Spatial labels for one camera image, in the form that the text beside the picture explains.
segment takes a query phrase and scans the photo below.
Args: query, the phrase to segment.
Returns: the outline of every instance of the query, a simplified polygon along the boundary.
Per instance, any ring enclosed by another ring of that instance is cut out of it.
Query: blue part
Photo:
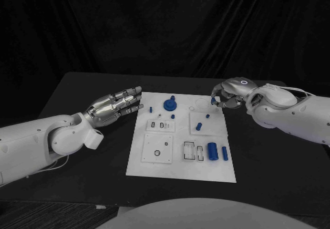
[[[208,143],[208,150],[210,150],[210,160],[217,161],[220,159],[220,156],[218,156],[217,144],[214,142]]]
[[[202,127],[202,123],[198,123],[197,130],[199,131]]]
[[[223,147],[224,160],[228,161],[227,147]]]
[[[176,103],[176,97],[175,96],[171,96],[171,99],[168,99],[166,101],[165,101],[165,109],[168,110],[168,111],[175,111],[176,110],[176,108],[178,108],[178,103]]]

